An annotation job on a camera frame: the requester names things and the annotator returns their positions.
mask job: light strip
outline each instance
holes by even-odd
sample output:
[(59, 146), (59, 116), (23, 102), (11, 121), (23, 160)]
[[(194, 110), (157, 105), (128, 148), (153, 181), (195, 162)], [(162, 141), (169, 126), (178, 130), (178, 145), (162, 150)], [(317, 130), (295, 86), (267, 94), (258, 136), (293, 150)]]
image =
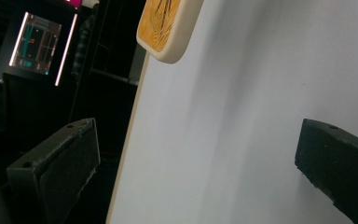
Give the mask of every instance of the light strip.
[(65, 51), (63, 52), (60, 70), (58, 71), (58, 75), (57, 75), (57, 79), (56, 79), (56, 83), (55, 83), (56, 86), (58, 86), (60, 84), (62, 69), (63, 69), (63, 65), (65, 64), (66, 53), (68, 52), (69, 45), (71, 44), (72, 33), (74, 32), (74, 29), (75, 29), (76, 20), (77, 20), (77, 14), (75, 14), (75, 16), (74, 16), (74, 20), (72, 21), (71, 31), (69, 32), (68, 40), (66, 41)]
[(19, 35), (17, 36), (16, 45), (14, 46), (14, 50), (13, 50), (13, 53), (11, 54), (10, 62), (8, 63), (9, 66), (13, 66), (13, 61), (14, 61), (14, 58), (16, 57), (17, 48), (19, 47), (19, 44), (21, 41), (21, 36), (22, 36), (22, 31), (24, 30), (25, 23), (27, 22), (27, 19), (28, 19), (28, 15), (29, 15), (29, 13), (25, 12), (25, 16), (24, 16), (24, 19), (22, 20), (20, 32), (19, 32)]

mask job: white light strip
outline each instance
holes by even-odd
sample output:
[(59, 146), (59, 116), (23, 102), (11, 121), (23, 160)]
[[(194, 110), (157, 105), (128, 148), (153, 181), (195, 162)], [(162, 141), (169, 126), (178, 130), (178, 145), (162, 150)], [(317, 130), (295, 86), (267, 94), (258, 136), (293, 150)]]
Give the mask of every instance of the white light strip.
[(58, 75), (57, 75), (57, 79), (56, 79), (56, 83), (55, 83), (56, 86), (58, 86), (60, 84), (62, 69), (63, 69), (63, 65), (65, 64), (66, 53), (68, 52), (69, 45), (71, 44), (72, 33), (74, 32), (74, 29), (75, 29), (76, 20), (77, 20), (77, 14), (75, 14), (75, 16), (74, 16), (74, 20), (72, 21), (71, 31), (69, 32), (68, 40), (66, 41), (65, 51), (63, 52), (60, 70), (58, 71)]
[(13, 61), (14, 61), (14, 58), (16, 57), (17, 48), (19, 47), (19, 44), (21, 41), (21, 36), (22, 36), (22, 31), (24, 30), (24, 26), (25, 26), (25, 23), (27, 22), (27, 19), (28, 19), (28, 12), (25, 12), (25, 16), (24, 16), (24, 19), (22, 20), (20, 32), (19, 32), (19, 35), (17, 36), (16, 45), (14, 46), (14, 50), (13, 50), (13, 53), (11, 54), (10, 62), (8, 63), (9, 66), (13, 66)]

